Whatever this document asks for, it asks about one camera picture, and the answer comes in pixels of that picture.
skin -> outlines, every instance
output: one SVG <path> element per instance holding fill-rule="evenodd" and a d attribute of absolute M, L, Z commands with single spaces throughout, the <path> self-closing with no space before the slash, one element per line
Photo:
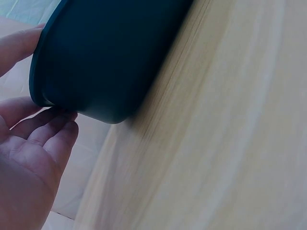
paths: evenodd
<path fill-rule="evenodd" d="M 0 39 L 0 77 L 33 54 L 42 27 Z M 40 230 L 78 136 L 75 112 L 29 97 L 0 102 L 0 229 Z"/>

wood grain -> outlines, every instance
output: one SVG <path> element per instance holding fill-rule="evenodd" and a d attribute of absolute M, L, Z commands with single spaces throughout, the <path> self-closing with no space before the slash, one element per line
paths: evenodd
<path fill-rule="evenodd" d="M 304 0 L 195 0 L 75 229 L 306 229 L 306 21 Z"/>

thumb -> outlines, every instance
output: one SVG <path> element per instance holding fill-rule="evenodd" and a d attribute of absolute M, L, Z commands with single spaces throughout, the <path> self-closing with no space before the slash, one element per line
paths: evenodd
<path fill-rule="evenodd" d="M 0 38 L 0 77 L 17 62 L 32 55 L 44 24 Z"/>

fingernail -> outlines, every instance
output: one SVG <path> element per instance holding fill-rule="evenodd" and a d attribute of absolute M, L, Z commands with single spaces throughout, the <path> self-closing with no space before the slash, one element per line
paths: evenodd
<path fill-rule="evenodd" d="M 71 120 L 71 121 L 74 121 L 77 118 L 78 114 L 74 111 L 67 111 L 66 110 L 63 113 L 63 116 L 66 117 L 67 119 Z"/>
<path fill-rule="evenodd" d="M 41 29 L 41 28 L 44 28 L 46 25 L 46 23 L 41 23 L 39 25 L 37 25 L 36 27 L 34 27 L 35 29 Z"/>

plastic container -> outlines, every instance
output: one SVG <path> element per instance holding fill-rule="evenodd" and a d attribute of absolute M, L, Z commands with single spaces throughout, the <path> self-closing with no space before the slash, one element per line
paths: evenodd
<path fill-rule="evenodd" d="M 125 120 L 142 103 L 192 2 L 62 0 L 33 55 L 33 101 L 109 124 Z"/>

